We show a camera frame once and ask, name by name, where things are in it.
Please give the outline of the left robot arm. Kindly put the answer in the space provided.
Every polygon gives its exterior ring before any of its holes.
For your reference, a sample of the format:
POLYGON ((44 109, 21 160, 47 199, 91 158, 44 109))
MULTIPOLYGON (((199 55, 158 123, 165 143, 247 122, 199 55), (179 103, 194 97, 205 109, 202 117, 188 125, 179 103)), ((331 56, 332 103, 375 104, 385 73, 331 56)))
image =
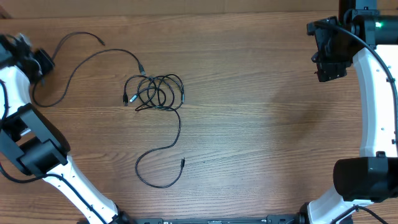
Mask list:
POLYGON ((31 103, 31 85, 54 69, 43 49, 24 35, 1 35, 1 153, 27 178, 57 188, 85 216, 85 223, 130 223, 128 215, 84 176, 64 135, 31 103))

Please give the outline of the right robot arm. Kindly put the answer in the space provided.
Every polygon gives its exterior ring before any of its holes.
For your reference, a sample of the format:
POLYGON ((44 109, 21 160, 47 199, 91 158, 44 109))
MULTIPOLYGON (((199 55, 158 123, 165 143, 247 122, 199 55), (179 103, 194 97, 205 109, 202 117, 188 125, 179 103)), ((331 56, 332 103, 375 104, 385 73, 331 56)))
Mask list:
POLYGON ((337 16, 307 24, 315 38, 320 82, 354 67, 362 108, 359 156, 341 159, 333 185, 295 215, 269 215, 267 223, 351 223, 358 210, 397 197, 397 17, 382 15, 376 1, 341 0, 337 16))

